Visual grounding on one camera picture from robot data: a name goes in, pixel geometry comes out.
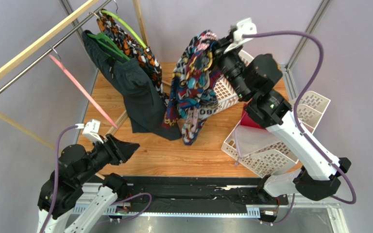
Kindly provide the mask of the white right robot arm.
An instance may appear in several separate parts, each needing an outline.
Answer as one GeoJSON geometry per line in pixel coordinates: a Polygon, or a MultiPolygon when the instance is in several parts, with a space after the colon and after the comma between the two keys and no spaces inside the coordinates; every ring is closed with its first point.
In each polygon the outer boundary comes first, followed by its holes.
{"type": "Polygon", "coordinates": [[[239,100],[246,102],[250,119],[278,137],[302,162],[295,172],[268,175],[259,188],[272,197],[299,193],[314,201],[335,198],[351,161],[326,150],[299,121],[295,106],[275,91],[283,74],[273,56],[258,55],[246,65],[238,55],[241,46],[234,45],[230,36],[210,49],[214,66],[227,78],[239,100]]]}

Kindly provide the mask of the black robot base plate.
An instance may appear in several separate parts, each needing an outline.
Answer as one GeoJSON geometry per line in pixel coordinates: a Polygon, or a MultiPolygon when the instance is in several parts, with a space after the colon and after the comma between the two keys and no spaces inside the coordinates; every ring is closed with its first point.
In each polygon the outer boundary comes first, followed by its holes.
{"type": "Polygon", "coordinates": [[[279,210],[289,204],[288,196],[268,197],[261,193],[257,177],[171,177],[171,176],[126,176],[128,183],[126,194],[118,197],[133,204],[169,203],[172,205],[203,202],[213,204],[216,201],[240,205],[254,205],[267,210],[279,210]]]}

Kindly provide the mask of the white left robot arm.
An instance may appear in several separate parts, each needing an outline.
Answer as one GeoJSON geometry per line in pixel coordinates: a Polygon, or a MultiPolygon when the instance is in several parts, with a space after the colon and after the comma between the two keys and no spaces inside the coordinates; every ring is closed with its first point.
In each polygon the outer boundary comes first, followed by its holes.
{"type": "Polygon", "coordinates": [[[106,175],[95,199],[66,227],[77,200],[84,193],[83,185],[106,165],[126,163],[140,147],[138,143],[124,142],[111,134],[100,136],[92,145],[90,151],[80,144],[69,145],[56,156],[55,169],[42,185],[37,202],[39,233],[87,232],[110,204],[127,196],[127,181],[115,173],[106,175]]]}

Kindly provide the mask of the pink clothes hanger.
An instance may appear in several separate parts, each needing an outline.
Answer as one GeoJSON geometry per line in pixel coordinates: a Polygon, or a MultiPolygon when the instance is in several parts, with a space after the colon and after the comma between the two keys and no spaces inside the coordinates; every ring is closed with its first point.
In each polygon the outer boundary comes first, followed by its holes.
{"type": "Polygon", "coordinates": [[[85,90],[85,88],[78,82],[78,80],[65,68],[62,63],[61,56],[56,51],[54,46],[50,46],[50,50],[53,51],[57,58],[53,55],[49,55],[49,58],[62,70],[62,72],[72,81],[72,83],[79,89],[79,91],[87,98],[87,100],[97,109],[97,111],[112,125],[114,129],[118,129],[117,124],[111,119],[111,117],[103,110],[103,108],[93,99],[93,97],[85,90]]]}

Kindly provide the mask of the colourful comic print shorts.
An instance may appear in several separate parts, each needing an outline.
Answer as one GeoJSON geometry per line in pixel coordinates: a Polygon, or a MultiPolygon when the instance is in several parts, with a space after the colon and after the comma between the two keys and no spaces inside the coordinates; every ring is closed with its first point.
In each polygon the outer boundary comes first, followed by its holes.
{"type": "Polygon", "coordinates": [[[172,72],[162,126],[169,128],[184,119],[181,135],[187,146],[195,142],[206,121],[218,108],[214,87],[222,73],[214,67],[212,52],[217,40],[211,30],[194,36],[172,72]]]}

